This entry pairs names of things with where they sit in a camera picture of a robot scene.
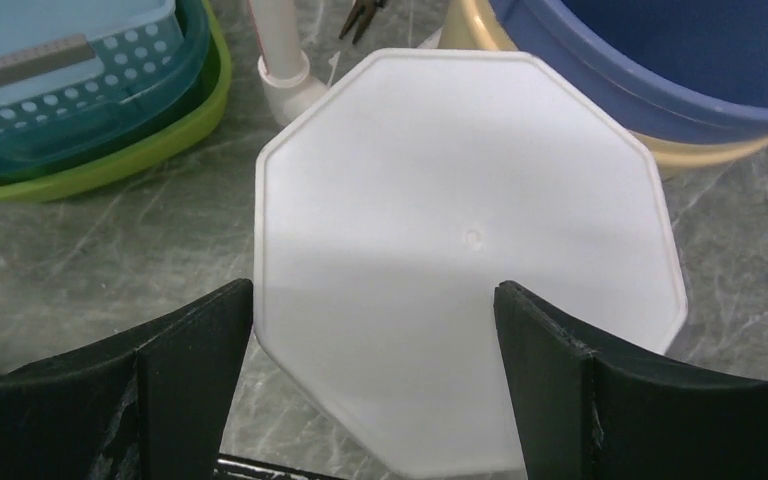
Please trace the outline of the white octagonal plastic container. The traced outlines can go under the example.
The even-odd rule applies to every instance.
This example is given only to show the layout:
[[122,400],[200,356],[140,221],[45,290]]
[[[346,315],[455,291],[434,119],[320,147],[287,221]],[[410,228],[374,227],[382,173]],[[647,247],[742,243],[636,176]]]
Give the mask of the white octagonal plastic container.
[[367,56],[262,149],[254,233],[259,344],[408,478],[523,466],[501,282],[656,353],[687,315],[651,153],[523,52]]

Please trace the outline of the white PVC pipe frame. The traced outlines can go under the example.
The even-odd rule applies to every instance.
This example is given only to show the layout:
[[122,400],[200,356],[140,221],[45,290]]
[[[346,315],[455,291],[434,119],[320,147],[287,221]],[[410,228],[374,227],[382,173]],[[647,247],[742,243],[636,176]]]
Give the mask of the white PVC pipe frame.
[[257,69],[275,121],[289,125],[328,91],[311,72],[292,0],[249,0],[260,57]]

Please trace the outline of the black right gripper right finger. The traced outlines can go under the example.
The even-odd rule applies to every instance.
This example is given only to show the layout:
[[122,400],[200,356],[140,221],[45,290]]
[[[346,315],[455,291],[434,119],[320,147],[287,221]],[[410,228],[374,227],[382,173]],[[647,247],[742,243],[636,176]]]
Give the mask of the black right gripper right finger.
[[531,479],[768,479],[768,381],[679,362],[525,287],[494,318]]

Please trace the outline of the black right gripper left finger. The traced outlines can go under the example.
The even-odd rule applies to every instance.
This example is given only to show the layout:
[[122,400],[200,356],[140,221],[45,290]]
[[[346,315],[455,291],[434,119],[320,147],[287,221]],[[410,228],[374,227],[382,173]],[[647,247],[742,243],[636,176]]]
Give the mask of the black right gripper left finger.
[[252,329],[234,280],[0,374],[0,479],[208,479]]

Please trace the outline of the yellow handled pliers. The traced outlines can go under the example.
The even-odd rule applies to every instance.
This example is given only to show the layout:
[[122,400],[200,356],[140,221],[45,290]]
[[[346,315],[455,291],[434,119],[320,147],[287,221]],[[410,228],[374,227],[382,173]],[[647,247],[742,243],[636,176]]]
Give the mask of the yellow handled pliers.
[[355,1],[342,26],[338,38],[343,40],[351,30],[354,30],[351,43],[357,45],[366,33],[375,15],[379,10],[385,8],[388,3],[388,0]]

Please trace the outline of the blue and cream bucket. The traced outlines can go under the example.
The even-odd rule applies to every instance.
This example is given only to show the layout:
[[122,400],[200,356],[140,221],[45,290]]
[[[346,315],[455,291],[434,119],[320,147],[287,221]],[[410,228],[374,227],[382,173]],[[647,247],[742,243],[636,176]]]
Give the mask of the blue and cream bucket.
[[454,1],[438,44],[539,57],[667,176],[768,146],[768,1]]

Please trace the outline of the black base bar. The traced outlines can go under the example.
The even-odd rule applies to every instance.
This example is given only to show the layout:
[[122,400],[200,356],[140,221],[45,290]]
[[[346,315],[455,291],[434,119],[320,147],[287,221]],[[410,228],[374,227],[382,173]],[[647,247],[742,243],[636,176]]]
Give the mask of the black base bar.
[[334,476],[227,454],[218,456],[212,478],[214,480],[341,480]]

